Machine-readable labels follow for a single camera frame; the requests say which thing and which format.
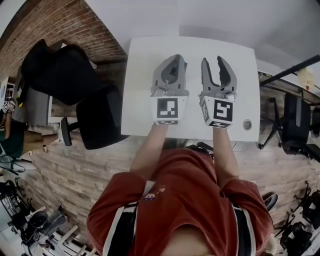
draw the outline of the floor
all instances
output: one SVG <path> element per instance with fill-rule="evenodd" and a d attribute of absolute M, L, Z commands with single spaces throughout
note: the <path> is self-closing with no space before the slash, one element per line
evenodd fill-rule
<path fill-rule="evenodd" d="M 271 96 L 275 96 L 280 109 L 283 108 L 283 93 L 265 88 L 260 96 L 262 117 L 268 115 L 272 118 L 273 108 L 268 103 Z M 263 142 L 271 126 L 261 120 L 260 127 L 259 141 Z M 50 127 L 36 127 L 35 130 L 53 132 Z M 69 222 L 79 225 L 77 239 L 85 243 L 86 219 L 91 207 L 112 175 L 129 170 L 142 141 L 143 137 L 130 136 L 106 148 L 85 150 L 79 132 L 75 131 L 72 134 L 72 146 L 66 147 L 59 142 L 49 145 L 48 153 L 42 150 L 32 153 L 31 158 L 38 170 L 20 175 L 21 186 L 26 196 L 32 198 L 35 208 L 46 205 L 53 210 L 61 202 Z M 279 194 L 276 208 L 270 213 L 275 225 L 283 222 L 287 211 L 298 204 L 294 195 L 303 194 L 305 181 L 309 181 L 313 189 L 317 186 L 320 165 L 301 155 L 286 155 L 278 147 L 276 137 L 263 150 L 259 150 L 255 142 L 233 141 L 232 145 L 240 166 L 240 177 L 256 183 L 261 194 L 269 191 Z"/>

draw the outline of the brick wall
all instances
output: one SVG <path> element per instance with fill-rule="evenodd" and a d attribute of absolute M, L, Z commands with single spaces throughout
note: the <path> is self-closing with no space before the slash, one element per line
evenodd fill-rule
<path fill-rule="evenodd" d="M 64 40 L 93 62 L 125 59 L 126 53 L 84 0 L 27 0 L 0 39 L 0 78 L 15 77 L 30 48 Z"/>

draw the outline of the person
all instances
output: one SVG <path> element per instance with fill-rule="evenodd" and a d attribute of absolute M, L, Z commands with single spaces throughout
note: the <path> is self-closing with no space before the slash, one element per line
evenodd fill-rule
<path fill-rule="evenodd" d="M 167 130 L 152 126 L 129 172 L 114 174 L 90 210 L 88 237 L 98 253 L 107 256 L 106 239 L 117 233 L 119 209 L 138 202 L 134 239 L 122 255 L 235 256 L 240 242 L 234 207 L 249 215 L 251 255 L 274 254 L 272 218 L 257 186 L 239 178 L 227 130 L 213 128 L 214 161 L 195 145 L 162 150 Z M 144 193 L 149 181 L 154 184 Z"/>
<path fill-rule="evenodd" d="M 7 156 L 18 159 L 26 152 L 42 149 L 45 145 L 49 145 L 59 138 L 57 133 L 42 135 L 27 130 L 27 125 L 23 127 L 22 123 L 13 122 L 12 114 L 15 111 L 15 102 L 11 100 L 9 106 L 5 114 L 1 111 L 0 126 L 0 144 Z"/>

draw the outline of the cable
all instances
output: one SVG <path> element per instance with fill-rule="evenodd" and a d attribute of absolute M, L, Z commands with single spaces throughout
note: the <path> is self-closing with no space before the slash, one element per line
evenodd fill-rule
<path fill-rule="evenodd" d="M 235 142 L 235 144 L 232 147 L 232 150 L 235 148 L 235 146 L 238 144 L 238 140 Z"/>
<path fill-rule="evenodd" d="M 35 162 L 35 160 L 31 157 L 31 155 L 29 155 L 29 156 L 30 156 L 30 158 L 32 159 L 33 163 L 35 164 L 36 170 L 37 170 L 38 173 L 41 175 L 41 178 L 43 179 L 44 183 L 49 187 L 52 196 L 55 198 L 55 200 L 57 200 L 57 201 L 59 202 L 59 204 L 60 204 L 59 207 L 62 207 L 61 201 L 54 195 L 54 193 L 53 193 L 53 191 L 52 191 L 52 187 L 48 184 L 48 182 L 46 182 L 46 180 L 45 180 L 44 176 L 42 175 L 42 173 L 41 173 L 38 165 L 37 165 L 36 162 Z"/>

